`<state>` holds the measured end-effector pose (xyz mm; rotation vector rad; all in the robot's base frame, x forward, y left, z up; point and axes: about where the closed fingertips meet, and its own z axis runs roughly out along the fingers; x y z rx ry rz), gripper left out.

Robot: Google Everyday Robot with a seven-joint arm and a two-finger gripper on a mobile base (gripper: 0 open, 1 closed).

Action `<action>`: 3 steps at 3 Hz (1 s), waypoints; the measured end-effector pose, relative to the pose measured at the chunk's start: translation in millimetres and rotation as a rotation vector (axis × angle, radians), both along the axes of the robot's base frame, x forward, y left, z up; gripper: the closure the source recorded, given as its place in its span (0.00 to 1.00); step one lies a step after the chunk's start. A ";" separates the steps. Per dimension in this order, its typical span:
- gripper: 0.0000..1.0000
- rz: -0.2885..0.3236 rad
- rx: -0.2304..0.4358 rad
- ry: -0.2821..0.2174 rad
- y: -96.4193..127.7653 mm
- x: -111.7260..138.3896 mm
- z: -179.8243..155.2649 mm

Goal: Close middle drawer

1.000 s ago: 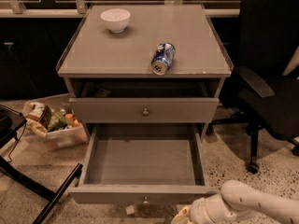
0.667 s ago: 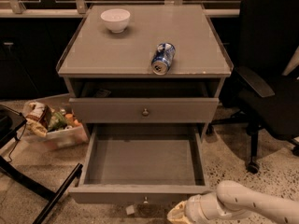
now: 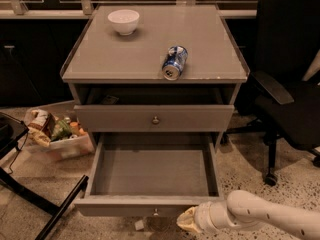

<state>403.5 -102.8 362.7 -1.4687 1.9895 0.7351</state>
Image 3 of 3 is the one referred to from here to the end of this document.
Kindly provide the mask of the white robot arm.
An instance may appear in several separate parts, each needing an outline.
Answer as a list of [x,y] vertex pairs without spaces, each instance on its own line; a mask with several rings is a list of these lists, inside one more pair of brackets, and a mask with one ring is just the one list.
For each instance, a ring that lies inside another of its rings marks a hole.
[[244,190],[232,191],[223,201],[191,207],[177,218],[181,229],[195,233],[255,230],[263,223],[301,240],[320,240],[318,212],[269,202]]

